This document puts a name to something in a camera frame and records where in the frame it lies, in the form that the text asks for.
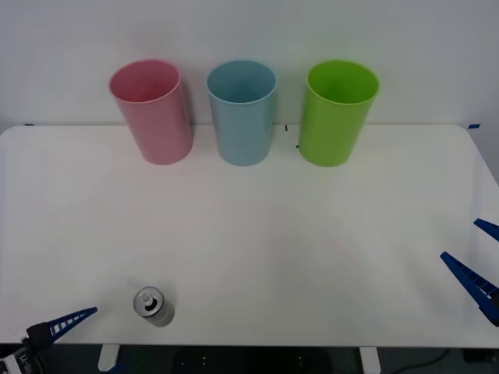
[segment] green cup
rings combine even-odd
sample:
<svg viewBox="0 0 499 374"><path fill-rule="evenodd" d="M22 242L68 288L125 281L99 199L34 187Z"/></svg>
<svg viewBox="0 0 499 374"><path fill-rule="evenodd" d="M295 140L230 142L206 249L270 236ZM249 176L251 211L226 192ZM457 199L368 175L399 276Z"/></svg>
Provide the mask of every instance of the green cup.
<svg viewBox="0 0 499 374"><path fill-rule="evenodd" d="M306 82L299 151L312 164L343 164L379 89L377 77L355 62L333 60L314 66Z"/></svg>

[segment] can lid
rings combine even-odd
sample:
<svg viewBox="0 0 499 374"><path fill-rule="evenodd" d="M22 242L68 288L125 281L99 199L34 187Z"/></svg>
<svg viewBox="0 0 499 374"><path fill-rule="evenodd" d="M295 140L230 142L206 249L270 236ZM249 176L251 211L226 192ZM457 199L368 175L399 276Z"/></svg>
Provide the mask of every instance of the can lid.
<svg viewBox="0 0 499 374"><path fill-rule="evenodd" d="M156 287L145 287L133 298L133 308L142 317L152 317L160 311L164 298Z"/></svg>

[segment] plastic cup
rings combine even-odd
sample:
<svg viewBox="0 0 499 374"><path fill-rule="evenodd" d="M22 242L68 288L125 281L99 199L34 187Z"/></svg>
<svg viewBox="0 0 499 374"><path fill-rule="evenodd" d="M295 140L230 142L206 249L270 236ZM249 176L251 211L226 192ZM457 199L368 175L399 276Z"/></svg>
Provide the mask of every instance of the plastic cup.
<svg viewBox="0 0 499 374"><path fill-rule="evenodd" d="M300 153L320 166L347 161L378 89L376 75L355 62L314 66L307 77Z"/></svg>
<svg viewBox="0 0 499 374"><path fill-rule="evenodd" d="M193 132L174 65L162 60L134 62L114 74L109 90L143 158L173 164L189 154Z"/></svg>
<svg viewBox="0 0 499 374"><path fill-rule="evenodd" d="M218 152L230 164L262 161L271 148L275 74L258 62L238 60L207 77Z"/></svg>

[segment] blue cup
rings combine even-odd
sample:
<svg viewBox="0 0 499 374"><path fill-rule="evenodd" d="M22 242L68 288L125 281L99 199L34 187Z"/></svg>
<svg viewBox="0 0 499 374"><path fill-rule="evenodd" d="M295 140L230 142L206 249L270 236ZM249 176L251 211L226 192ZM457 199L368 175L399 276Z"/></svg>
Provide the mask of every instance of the blue cup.
<svg viewBox="0 0 499 374"><path fill-rule="evenodd" d="M271 148L275 74L258 62L236 60L206 81L218 152L230 164L258 164Z"/></svg>

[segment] cup rim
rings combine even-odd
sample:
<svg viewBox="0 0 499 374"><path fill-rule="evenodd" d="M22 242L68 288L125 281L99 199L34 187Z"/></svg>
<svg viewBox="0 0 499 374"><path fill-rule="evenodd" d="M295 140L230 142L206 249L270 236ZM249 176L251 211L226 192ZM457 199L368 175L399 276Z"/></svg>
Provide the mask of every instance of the cup rim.
<svg viewBox="0 0 499 374"><path fill-rule="evenodd" d="M233 101L227 101L227 100L221 99L220 97L218 97L215 94L213 94L211 92L211 90L210 90L210 87L208 87L208 79L210 78L211 74L215 71L215 69L218 69L218 68L222 67L223 65L231 64L233 62L254 62L255 64L262 65L264 68L268 69L272 73L272 75L274 76L274 86L272 87L271 92L269 92L265 96L261 97L260 99L257 99L257 100L254 100L254 101L247 101L245 103L236 103L236 102L233 102ZM268 98L270 95L272 95L275 92L275 88L277 87L277 85L278 85L278 77L275 74L275 71L273 69L271 69L270 67L268 67L267 65L265 65L265 64L263 64L263 63L261 63L259 61L256 61L256 60L252 60L251 58L236 58L236 59L233 59L233 60L229 60L229 61L223 62L220 65L215 66L208 73L206 79L204 80L204 86L206 87L206 90L208 91L208 94L211 97L217 99L218 101L221 101L222 103L226 103L226 104L230 104L230 105L249 105L249 104L255 104L255 103L258 103L260 101L263 101L263 100L265 100L266 98Z"/></svg>
<svg viewBox="0 0 499 374"><path fill-rule="evenodd" d="M312 70L314 70L317 66L320 66L320 65L323 65L323 64L327 64L329 62L346 62L350 65L355 65L357 67L360 67L361 69L364 69L366 70L368 73L370 73L374 79L376 80L376 84L377 84L377 87L376 87L376 90L374 91L374 93L368 98L368 99L365 99L364 101L358 101L356 103L342 103L340 101L333 101L333 100L329 100L327 99L326 97L323 97L321 95L319 95L311 86L310 86L310 82L309 82L309 79L310 79L310 73L312 72ZM377 75L371 70L369 69L367 66L365 65L362 65L362 64L359 64L358 62L355 62L355 61L352 61L352 60L344 60L344 59L332 59L332 60L326 60L326 61L322 61L322 62L319 62L318 64L312 66L312 68L310 68L308 74L306 75L306 86L307 88L310 90L310 92L312 94L314 94L316 97L320 98L321 100L323 101L326 101L328 103L332 103L332 104L336 104L336 105L348 105L348 106L351 106L351 105L361 105L361 104L365 104L371 100L373 100L376 95L378 94L378 92L380 92L380 80L378 79Z"/></svg>
<svg viewBox="0 0 499 374"><path fill-rule="evenodd" d="M124 100L122 99L121 97L117 97L113 92L112 92L112 89L111 89L111 82L112 80L118 75L118 73L120 73L123 69L126 69L128 68L129 66L131 65L135 65L136 63L139 63L139 62L163 62L164 64L166 65L169 65L171 66L175 72L177 73L177 83L175 84L175 86L169 90L167 93L165 93L163 96L160 96L160 97L156 97L155 99L153 100L148 100L148 101L128 101L128 100ZM111 93L111 95L117 100L117 101L121 101L122 103L127 103L127 104L134 104L134 105L142 105L142 104L150 104L150 103L154 103L155 101L159 101L159 100L162 100L164 99L165 97L173 94L174 91L177 90L177 88L180 86L180 82L182 81L182 77L180 76L180 71L179 69L177 69L177 67L175 65L173 65L171 62L167 61L167 60L164 60L162 58L146 58L144 60L137 60L137 61L134 61L134 62L130 62L129 64L126 64L124 66L122 66L121 68L119 68L118 70L116 70L116 72L111 76L110 80L109 80L109 83L108 83L108 89L109 89L109 92Z"/></svg>

